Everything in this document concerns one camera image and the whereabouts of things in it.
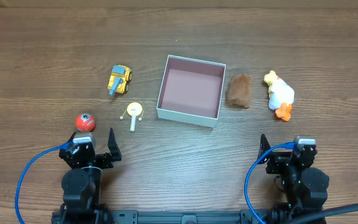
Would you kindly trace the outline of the red toy ball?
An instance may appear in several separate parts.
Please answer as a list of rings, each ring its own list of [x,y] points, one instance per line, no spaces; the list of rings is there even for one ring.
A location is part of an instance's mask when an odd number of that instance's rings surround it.
[[[76,117],[75,127],[80,132],[92,132],[95,129],[96,121],[89,113],[83,113]]]

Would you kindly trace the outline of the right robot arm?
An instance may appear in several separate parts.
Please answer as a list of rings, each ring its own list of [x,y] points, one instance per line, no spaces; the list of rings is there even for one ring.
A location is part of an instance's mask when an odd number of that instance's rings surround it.
[[[316,140],[296,136],[294,141],[289,151],[271,152],[260,162],[267,165],[266,173],[275,174],[275,180],[281,181],[278,189],[287,198],[263,217],[266,223],[284,223],[320,211],[328,199],[329,176],[312,167],[317,154]]]

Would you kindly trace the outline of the yellow toy truck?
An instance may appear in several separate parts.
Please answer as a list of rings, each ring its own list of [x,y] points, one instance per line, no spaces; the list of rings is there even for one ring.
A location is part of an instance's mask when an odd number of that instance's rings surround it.
[[[132,70],[125,65],[114,65],[108,83],[109,95],[126,94],[132,81]]]

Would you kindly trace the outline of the yellow wooden rattle drum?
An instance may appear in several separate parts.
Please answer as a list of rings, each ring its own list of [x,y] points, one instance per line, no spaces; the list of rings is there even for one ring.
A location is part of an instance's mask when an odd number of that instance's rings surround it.
[[[138,102],[130,103],[127,106],[125,112],[119,117],[119,119],[123,120],[126,113],[131,117],[130,132],[134,133],[136,122],[142,121],[142,117],[144,114],[142,105]]]

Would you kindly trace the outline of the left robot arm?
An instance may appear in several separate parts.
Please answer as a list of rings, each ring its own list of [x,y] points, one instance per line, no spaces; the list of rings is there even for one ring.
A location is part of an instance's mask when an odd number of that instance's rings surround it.
[[[59,149],[59,157],[71,169],[62,177],[63,203],[53,212],[52,224],[108,224],[116,223],[112,211],[100,204],[101,181],[104,169],[122,160],[114,131],[109,131],[109,152],[95,153],[93,133],[74,132]]]

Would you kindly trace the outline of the brown plush toy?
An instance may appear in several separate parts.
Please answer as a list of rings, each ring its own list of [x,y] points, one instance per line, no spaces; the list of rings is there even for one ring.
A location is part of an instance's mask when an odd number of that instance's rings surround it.
[[[252,101],[252,77],[247,73],[234,75],[226,91],[226,104],[249,108]]]

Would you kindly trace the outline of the white plush duck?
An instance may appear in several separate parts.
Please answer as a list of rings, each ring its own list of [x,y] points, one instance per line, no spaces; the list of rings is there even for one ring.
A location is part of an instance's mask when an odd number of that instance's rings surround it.
[[[276,117],[289,121],[295,91],[273,70],[264,75],[264,82],[268,85],[268,107],[275,112]]]

